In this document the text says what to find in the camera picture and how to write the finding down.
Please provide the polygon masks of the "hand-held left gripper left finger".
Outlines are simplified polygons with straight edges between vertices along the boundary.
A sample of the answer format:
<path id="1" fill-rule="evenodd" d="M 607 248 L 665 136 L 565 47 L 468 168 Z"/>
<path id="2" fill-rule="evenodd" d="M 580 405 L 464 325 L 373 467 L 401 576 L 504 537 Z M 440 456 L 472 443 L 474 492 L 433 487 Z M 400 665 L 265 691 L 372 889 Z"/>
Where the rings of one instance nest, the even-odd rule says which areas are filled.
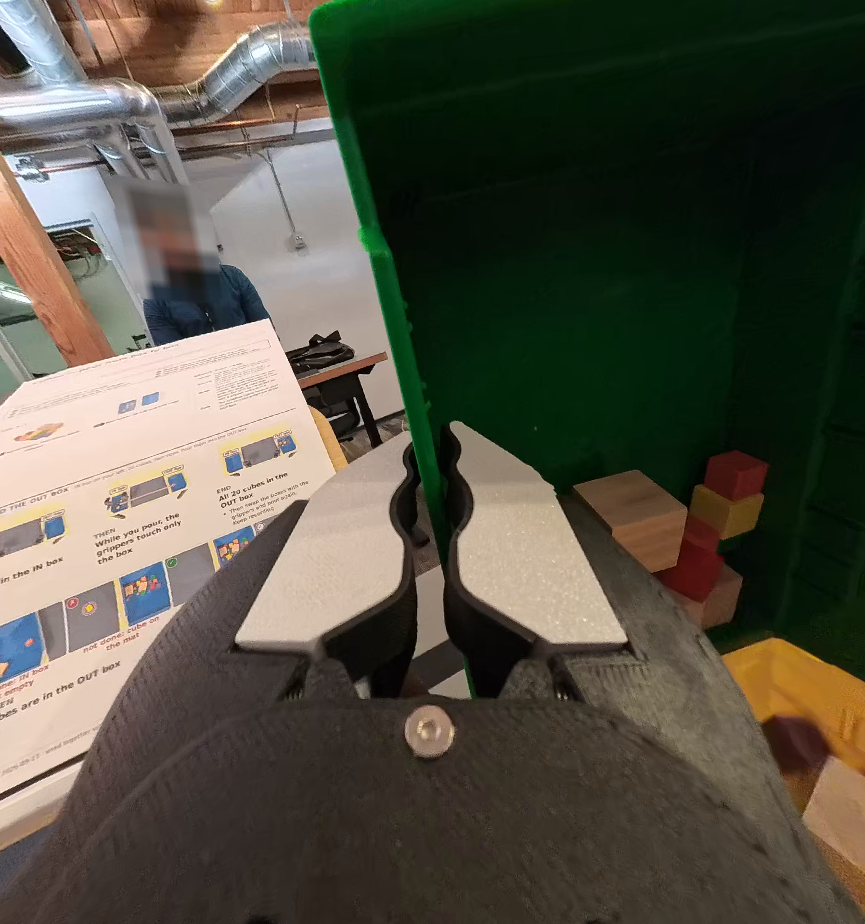
<path id="1" fill-rule="evenodd" d="M 238 650 L 334 660 L 374 698 L 403 689 L 417 639 L 418 470 L 390 439 L 323 484 L 235 635 Z"/>

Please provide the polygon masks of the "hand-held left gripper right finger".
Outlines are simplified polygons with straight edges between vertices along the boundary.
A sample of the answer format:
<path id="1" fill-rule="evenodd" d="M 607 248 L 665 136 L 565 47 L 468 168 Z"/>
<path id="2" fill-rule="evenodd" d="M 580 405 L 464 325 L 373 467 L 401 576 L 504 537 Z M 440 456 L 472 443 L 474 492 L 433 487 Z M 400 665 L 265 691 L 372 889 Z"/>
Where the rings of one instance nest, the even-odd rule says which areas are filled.
<path id="1" fill-rule="evenodd" d="M 496 698 L 523 661 L 622 653 L 629 639 L 554 487 L 463 422 L 442 432 L 452 526 L 443 607 L 473 692 Z"/>

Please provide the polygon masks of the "pile of wooden cubes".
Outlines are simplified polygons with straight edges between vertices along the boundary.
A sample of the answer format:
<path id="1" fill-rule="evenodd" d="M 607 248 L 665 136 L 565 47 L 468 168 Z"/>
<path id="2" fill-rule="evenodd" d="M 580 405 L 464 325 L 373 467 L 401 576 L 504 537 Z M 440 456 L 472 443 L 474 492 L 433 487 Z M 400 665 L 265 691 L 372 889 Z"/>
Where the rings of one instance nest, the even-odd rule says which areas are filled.
<path id="1" fill-rule="evenodd" d="M 735 618 L 743 578 L 725 553 L 758 525 L 769 469 L 738 450 L 712 456 L 689 504 L 639 470 L 583 482 L 574 491 L 698 626 L 714 629 Z"/>

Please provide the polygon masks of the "yellow plastic box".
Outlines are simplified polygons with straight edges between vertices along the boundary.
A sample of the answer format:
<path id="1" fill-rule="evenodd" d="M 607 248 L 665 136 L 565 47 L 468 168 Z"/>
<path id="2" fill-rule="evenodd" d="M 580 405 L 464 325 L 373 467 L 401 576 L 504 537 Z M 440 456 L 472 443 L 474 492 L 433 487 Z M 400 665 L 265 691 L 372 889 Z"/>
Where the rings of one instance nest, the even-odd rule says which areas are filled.
<path id="1" fill-rule="evenodd" d="M 833 757 L 865 774 L 865 682 L 780 640 L 762 641 L 723 659 L 761 724 L 777 714 L 808 718 L 828 740 Z M 781 775 L 804 820 L 820 772 Z M 865 913 L 865 874 L 811 835 Z"/>

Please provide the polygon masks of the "small purple cube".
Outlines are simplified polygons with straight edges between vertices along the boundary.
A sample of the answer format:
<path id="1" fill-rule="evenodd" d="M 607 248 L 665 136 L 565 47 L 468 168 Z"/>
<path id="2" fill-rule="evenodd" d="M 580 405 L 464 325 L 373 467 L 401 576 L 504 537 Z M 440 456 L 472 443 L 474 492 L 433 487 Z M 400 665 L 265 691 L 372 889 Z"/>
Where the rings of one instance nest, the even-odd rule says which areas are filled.
<path id="1" fill-rule="evenodd" d="M 833 750 L 818 725 L 808 718 L 773 715 L 761 724 L 781 774 L 820 772 Z"/>

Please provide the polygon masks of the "green plastic box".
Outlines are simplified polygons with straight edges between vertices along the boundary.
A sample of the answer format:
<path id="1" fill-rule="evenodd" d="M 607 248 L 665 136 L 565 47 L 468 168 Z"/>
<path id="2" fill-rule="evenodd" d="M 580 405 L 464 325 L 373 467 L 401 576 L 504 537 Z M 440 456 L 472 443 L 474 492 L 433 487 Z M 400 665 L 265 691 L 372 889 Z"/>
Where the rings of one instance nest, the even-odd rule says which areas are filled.
<path id="1" fill-rule="evenodd" d="M 460 421 L 561 491 L 769 466 L 725 649 L 865 681 L 865 2 L 328 2 L 323 90 L 439 536 Z"/>

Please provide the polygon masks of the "large plain wooden cube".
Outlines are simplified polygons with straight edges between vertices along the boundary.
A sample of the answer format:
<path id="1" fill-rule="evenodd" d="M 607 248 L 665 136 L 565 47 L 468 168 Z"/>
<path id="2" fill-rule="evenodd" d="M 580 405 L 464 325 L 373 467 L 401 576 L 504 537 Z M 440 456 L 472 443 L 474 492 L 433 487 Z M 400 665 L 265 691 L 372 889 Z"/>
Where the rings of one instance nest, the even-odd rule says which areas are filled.
<path id="1" fill-rule="evenodd" d="M 819 841 L 865 874 L 865 774 L 837 757 L 825 762 L 804 811 Z"/>

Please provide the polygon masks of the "black office chair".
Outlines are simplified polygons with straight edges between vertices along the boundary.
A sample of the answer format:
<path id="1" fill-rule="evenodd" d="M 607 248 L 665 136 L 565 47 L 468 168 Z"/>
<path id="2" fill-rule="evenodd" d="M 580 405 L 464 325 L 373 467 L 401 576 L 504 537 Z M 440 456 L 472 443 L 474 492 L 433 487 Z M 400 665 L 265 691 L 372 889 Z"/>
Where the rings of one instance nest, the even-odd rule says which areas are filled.
<path id="1" fill-rule="evenodd" d="M 362 426 L 357 401 L 360 387 L 357 372 L 340 375 L 316 385 L 320 410 L 340 443 L 351 440 Z"/>

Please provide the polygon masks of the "brown top desk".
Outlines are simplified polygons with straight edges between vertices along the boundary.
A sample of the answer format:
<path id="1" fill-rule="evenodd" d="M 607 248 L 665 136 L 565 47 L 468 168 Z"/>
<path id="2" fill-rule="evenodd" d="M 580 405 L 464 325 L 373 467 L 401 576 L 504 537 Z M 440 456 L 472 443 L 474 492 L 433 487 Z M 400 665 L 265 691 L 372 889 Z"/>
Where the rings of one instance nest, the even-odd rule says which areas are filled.
<path id="1" fill-rule="evenodd" d="M 326 391 L 327 395 L 323 397 L 323 401 L 328 406 L 345 402 L 354 403 L 363 429 L 367 433 L 369 446 L 374 449 L 382 444 L 382 440 L 361 378 L 370 375 L 377 365 L 388 359 L 386 352 L 355 357 L 317 371 L 302 373 L 297 376 L 297 381 L 304 392 L 313 388 Z"/>

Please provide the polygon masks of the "black bag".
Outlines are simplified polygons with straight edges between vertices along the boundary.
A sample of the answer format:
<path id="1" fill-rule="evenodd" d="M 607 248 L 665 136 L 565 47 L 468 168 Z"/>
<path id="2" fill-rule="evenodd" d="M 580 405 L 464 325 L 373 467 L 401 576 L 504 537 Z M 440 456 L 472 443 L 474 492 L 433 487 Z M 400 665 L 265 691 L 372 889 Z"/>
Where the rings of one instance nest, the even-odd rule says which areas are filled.
<path id="1" fill-rule="evenodd" d="M 325 336 L 314 334 L 307 345 L 288 350 L 285 355 L 295 376 L 301 377 L 353 360 L 356 352 L 336 330 Z"/>

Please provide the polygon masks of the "printed instruction sheet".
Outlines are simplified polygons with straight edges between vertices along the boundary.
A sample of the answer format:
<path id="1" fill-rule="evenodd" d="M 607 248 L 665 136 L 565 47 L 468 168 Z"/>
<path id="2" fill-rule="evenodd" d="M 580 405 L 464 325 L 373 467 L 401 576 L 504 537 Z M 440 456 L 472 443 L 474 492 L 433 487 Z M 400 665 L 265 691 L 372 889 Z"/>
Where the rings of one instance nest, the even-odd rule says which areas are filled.
<path id="1" fill-rule="evenodd" d="M 334 475 L 268 322 L 0 406 L 0 799 L 89 748 L 177 611 Z"/>

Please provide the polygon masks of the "grey wall conduit pipe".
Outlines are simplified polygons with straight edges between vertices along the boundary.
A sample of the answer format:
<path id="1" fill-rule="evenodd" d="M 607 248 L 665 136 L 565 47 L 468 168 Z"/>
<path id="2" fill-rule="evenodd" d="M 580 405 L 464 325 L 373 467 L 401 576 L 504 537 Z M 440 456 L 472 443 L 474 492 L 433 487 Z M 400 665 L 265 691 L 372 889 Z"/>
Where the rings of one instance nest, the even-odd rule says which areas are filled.
<path id="1" fill-rule="evenodd" d="M 293 252 L 303 252 L 307 249 L 308 243 L 305 237 L 302 235 L 300 230 L 297 227 L 297 222 L 290 208 L 287 196 L 284 192 L 284 188 L 281 180 L 278 177 L 278 173 L 275 167 L 274 159 L 271 153 L 270 148 L 266 148 L 263 154 L 260 154 L 260 157 L 264 163 L 268 166 L 272 181 L 275 185 L 275 189 L 278 195 L 284 217 L 286 219 L 288 228 L 289 228 L 289 242 L 288 246 Z"/>

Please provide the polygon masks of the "wooden support post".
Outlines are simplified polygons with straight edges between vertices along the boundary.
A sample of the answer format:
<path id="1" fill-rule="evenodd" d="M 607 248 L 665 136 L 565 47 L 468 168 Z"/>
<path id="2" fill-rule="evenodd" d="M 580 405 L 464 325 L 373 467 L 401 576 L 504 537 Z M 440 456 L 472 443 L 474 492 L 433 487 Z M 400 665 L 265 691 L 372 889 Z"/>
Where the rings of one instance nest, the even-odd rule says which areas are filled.
<path id="1" fill-rule="evenodd" d="M 115 352 L 0 152 L 0 257 L 70 367 Z"/>

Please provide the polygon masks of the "spiral silver ventilation duct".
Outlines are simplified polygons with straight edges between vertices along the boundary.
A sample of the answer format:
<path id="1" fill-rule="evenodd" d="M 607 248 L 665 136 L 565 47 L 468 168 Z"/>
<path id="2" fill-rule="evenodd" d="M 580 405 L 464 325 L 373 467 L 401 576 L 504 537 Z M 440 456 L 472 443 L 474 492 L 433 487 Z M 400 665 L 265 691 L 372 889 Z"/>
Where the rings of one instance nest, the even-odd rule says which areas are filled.
<path id="1" fill-rule="evenodd" d="M 194 80 L 153 89 L 173 128 L 194 128 L 229 116 L 273 78 L 316 69 L 308 27 L 273 22 L 241 34 Z"/>

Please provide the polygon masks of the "smooth silver ventilation duct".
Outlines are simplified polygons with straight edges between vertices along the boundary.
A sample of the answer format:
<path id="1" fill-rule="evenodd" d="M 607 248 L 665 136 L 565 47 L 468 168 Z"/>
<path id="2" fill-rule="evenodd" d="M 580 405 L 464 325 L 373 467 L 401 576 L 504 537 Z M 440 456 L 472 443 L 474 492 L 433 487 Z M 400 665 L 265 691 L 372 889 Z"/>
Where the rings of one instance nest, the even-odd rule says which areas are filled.
<path id="1" fill-rule="evenodd" d="M 123 176 L 145 178 L 129 147 L 131 126 L 163 181 L 186 185 L 161 102 L 145 86 L 122 78 L 88 80 L 46 2 L 0 2 L 0 27 L 22 54 L 34 83 L 0 81 L 0 136 L 81 133 Z"/>

